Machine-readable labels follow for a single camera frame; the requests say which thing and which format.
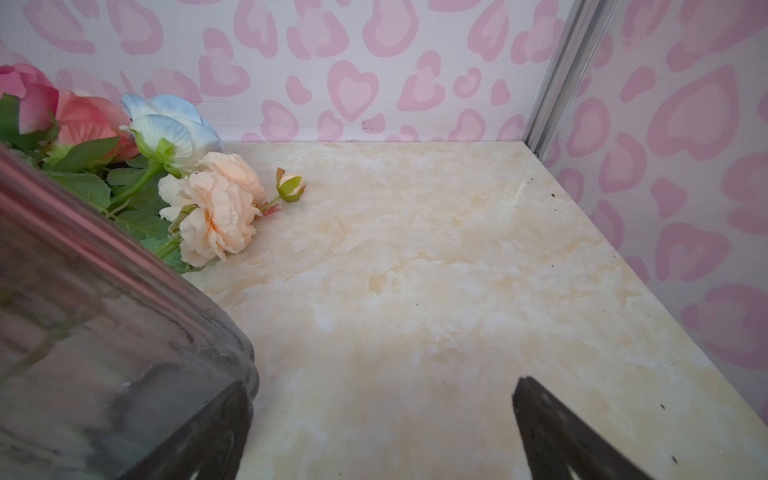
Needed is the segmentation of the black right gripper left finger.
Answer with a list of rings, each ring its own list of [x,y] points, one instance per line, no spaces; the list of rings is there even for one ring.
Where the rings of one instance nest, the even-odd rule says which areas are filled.
[[[122,477],[234,479],[251,423],[245,385],[233,382]]]

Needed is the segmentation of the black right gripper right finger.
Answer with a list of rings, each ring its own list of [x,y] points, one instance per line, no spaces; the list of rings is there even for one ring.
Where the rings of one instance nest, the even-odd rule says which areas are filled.
[[[518,380],[512,408],[533,479],[651,479],[535,378]]]

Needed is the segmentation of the red grey glass vase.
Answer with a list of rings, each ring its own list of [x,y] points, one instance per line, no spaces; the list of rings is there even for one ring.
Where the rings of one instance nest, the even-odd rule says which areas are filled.
[[[1,153],[1,475],[124,479],[231,383],[231,318],[84,202]]]

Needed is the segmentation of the peach rose stem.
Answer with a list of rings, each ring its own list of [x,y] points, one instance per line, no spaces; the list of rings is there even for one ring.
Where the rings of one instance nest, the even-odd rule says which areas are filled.
[[[275,189],[276,196],[268,198],[254,168],[234,153],[210,152],[191,173],[165,176],[158,182],[165,202],[159,215],[170,223],[171,244],[158,254],[177,254],[185,265],[199,269],[242,252],[256,235],[256,221],[275,212],[279,203],[299,201],[306,183],[279,168]]]

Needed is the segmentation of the white blue rose stem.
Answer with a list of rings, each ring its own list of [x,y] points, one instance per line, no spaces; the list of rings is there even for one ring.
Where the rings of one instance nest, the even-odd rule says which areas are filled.
[[[124,129],[135,140],[147,166],[110,204],[123,207],[162,177],[181,178],[192,173],[211,152],[221,152],[223,142],[215,128],[190,101],[171,94],[144,98],[126,94],[122,104],[130,124]]]

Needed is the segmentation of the dark pink rose stem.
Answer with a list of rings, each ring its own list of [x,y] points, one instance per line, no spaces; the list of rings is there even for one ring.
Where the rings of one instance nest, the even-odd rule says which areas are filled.
[[[53,144],[59,151],[87,141],[115,138],[112,157],[128,160],[139,154],[127,131],[130,118],[122,109],[105,98],[59,90],[32,65],[3,65],[1,94],[19,99],[16,126],[20,135],[47,133],[56,127],[58,135]]]

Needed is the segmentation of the aluminium frame post right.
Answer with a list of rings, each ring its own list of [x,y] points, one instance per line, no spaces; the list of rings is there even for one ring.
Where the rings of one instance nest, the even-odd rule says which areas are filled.
[[[604,36],[617,0],[573,3],[544,76],[523,142],[543,161]]]

